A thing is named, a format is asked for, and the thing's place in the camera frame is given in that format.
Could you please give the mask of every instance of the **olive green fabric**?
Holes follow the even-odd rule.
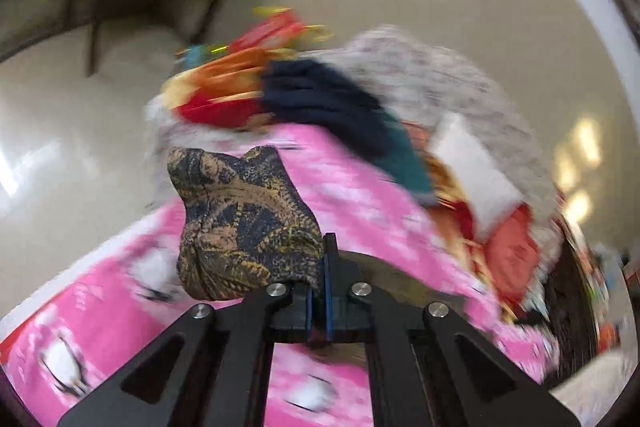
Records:
[[[174,149],[168,171],[186,209],[178,275],[191,297],[235,299],[286,280],[318,287],[320,228],[276,149]]]

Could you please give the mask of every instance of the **silver bolt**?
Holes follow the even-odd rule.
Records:
[[[191,317],[194,319],[203,319],[211,312],[211,307],[206,304],[196,304],[191,308]]]
[[[371,285],[366,282],[356,282],[351,286],[351,291],[358,297],[366,297],[371,293]]]
[[[429,304],[429,312],[433,317],[443,318],[449,313],[449,307],[444,302],[432,302]]]
[[[282,284],[281,282],[274,282],[267,286],[267,293],[271,297],[280,297],[287,292],[287,286]]]

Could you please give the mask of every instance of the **navy blue cloth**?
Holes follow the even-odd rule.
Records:
[[[314,60],[276,60],[262,80],[262,103],[279,120],[325,127],[369,160],[393,147],[378,99],[338,71]]]

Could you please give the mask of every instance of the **beige floor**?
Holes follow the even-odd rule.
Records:
[[[260,5],[294,6],[339,45],[377,23],[456,49],[502,84],[538,132],[593,243],[631,245],[640,214],[635,123],[616,68],[576,0],[226,0],[210,40]],[[139,22],[108,26],[82,74],[86,31],[0,64],[0,314],[145,214],[143,104],[178,42]]]

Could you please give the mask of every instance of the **pink blanket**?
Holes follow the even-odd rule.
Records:
[[[554,364],[557,345],[536,330],[501,323],[495,295],[442,250],[429,217],[386,174],[312,126],[283,124],[257,144],[280,150],[322,232],[335,232],[340,248],[380,257],[435,289],[465,295],[470,321],[493,331],[498,348],[535,380]],[[175,273],[183,225],[182,202],[167,203],[155,230],[96,264],[24,328],[6,371],[44,427],[53,427],[194,304]],[[366,372],[315,362],[303,347],[277,345],[265,425],[371,426]]]

